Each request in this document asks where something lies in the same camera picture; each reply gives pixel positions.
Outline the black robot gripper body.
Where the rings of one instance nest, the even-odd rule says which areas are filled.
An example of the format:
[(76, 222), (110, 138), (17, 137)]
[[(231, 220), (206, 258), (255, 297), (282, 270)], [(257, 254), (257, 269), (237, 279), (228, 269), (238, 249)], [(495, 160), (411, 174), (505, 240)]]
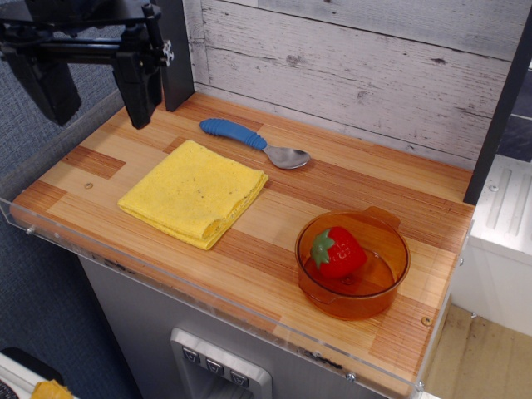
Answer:
[(1, 51), (33, 62), (111, 64), (119, 55), (167, 67), (171, 42), (148, 1), (14, 1), (1, 6)]

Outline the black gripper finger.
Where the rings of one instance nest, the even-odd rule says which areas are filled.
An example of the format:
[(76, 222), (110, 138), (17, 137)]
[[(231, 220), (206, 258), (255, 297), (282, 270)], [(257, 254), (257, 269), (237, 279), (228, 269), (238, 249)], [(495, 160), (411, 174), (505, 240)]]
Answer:
[(114, 62), (114, 78), (121, 93), (131, 124), (143, 129), (150, 123), (155, 108), (162, 101), (160, 69), (145, 69), (145, 63), (134, 52), (118, 52)]
[(17, 54), (8, 55), (8, 64), (49, 121), (64, 126), (78, 112), (81, 98), (67, 64)]

